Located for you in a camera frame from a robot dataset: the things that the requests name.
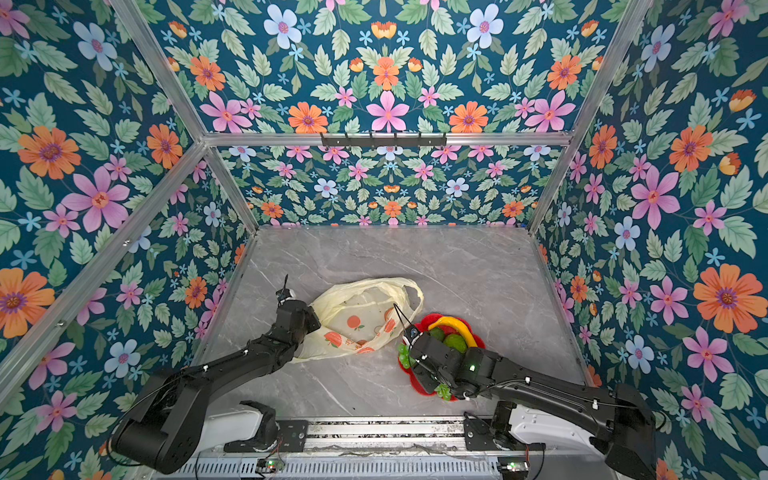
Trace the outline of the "green fake lime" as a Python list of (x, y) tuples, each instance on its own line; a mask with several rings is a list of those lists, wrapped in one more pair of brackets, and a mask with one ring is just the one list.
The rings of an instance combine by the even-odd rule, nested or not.
[(443, 344), (461, 354), (464, 354), (469, 348), (466, 340), (458, 333), (447, 335), (443, 340)]

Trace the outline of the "green fake avocado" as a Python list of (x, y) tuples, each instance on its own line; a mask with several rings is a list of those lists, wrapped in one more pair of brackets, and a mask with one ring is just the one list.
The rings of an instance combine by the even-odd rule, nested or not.
[(432, 329), (429, 334), (440, 342), (443, 342), (446, 337), (446, 333), (441, 328)]

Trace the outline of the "red flower-shaped plastic plate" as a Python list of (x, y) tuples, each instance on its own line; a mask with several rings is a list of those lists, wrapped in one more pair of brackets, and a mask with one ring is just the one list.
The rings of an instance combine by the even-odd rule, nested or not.
[[(426, 315), (418, 324), (416, 328), (420, 332), (426, 332), (434, 338), (437, 338), (441, 343), (449, 346), (450, 348), (459, 351), (461, 346), (469, 347), (469, 343), (462, 334), (466, 331), (469, 337), (473, 340), (477, 347), (485, 348), (486, 344), (483, 339), (477, 336), (471, 326), (462, 318), (455, 317), (454, 323), (441, 324), (434, 329), (431, 326), (443, 318), (442, 314), (430, 313)], [(416, 378), (412, 367), (415, 365), (415, 361), (411, 360), (407, 355), (408, 347), (405, 343), (401, 343), (398, 346), (398, 366), (399, 368), (409, 376), (411, 387), (420, 395), (425, 397), (437, 396), (440, 399), (447, 402), (455, 402), (457, 398), (453, 396), (450, 391), (445, 387), (435, 387), (432, 391), (427, 391)]]

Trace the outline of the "yellow fake banana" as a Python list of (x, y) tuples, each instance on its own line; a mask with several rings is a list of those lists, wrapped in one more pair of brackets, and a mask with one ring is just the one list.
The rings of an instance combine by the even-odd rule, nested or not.
[(478, 343), (476, 342), (474, 334), (471, 332), (468, 325), (465, 324), (462, 320), (455, 317), (441, 316), (435, 322), (433, 322), (428, 326), (428, 330), (432, 331), (434, 329), (441, 328), (441, 327), (448, 327), (455, 330), (456, 333), (462, 337), (462, 339), (464, 340), (464, 342), (468, 347), (470, 348), (478, 347)]

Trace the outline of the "green fake grapes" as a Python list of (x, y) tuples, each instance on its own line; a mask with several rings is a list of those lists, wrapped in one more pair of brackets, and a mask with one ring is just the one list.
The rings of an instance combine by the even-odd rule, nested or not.
[(409, 376), (411, 387), (422, 396), (437, 396), (438, 398), (453, 402), (456, 398), (452, 395), (449, 386), (445, 383), (437, 383), (436, 379), (429, 377), (427, 387), (424, 387), (414, 371), (418, 367), (415, 360), (410, 357), (410, 348), (405, 344), (398, 346), (398, 364), (403, 372)]

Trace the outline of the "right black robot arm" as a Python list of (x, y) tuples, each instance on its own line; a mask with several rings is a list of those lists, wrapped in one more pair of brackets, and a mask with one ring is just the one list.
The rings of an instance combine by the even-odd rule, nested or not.
[(403, 342), (424, 389), (446, 386), (459, 400), (487, 397), (550, 414), (588, 432), (589, 445), (615, 472), (655, 477), (655, 418), (634, 387), (618, 384), (609, 391), (567, 382), (480, 347), (461, 353), (415, 327), (406, 330)]

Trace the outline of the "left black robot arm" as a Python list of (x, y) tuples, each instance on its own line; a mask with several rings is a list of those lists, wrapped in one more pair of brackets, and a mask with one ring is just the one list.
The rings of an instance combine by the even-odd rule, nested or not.
[(288, 299), (268, 332), (244, 348), (201, 365), (155, 371), (112, 434), (110, 450), (163, 474), (175, 472), (199, 446), (209, 404), (281, 369), (319, 328), (310, 305)]

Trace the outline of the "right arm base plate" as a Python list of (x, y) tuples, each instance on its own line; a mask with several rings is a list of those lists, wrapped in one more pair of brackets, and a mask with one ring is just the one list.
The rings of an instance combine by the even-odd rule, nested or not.
[(541, 442), (524, 443), (510, 432), (494, 426), (490, 419), (465, 413), (463, 419), (465, 448), (468, 451), (545, 451), (546, 444)]

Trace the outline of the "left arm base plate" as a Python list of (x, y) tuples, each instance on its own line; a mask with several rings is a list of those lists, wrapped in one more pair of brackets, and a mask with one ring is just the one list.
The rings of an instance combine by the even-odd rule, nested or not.
[(306, 420), (268, 420), (249, 439), (226, 443), (226, 453), (298, 453), (308, 439)]

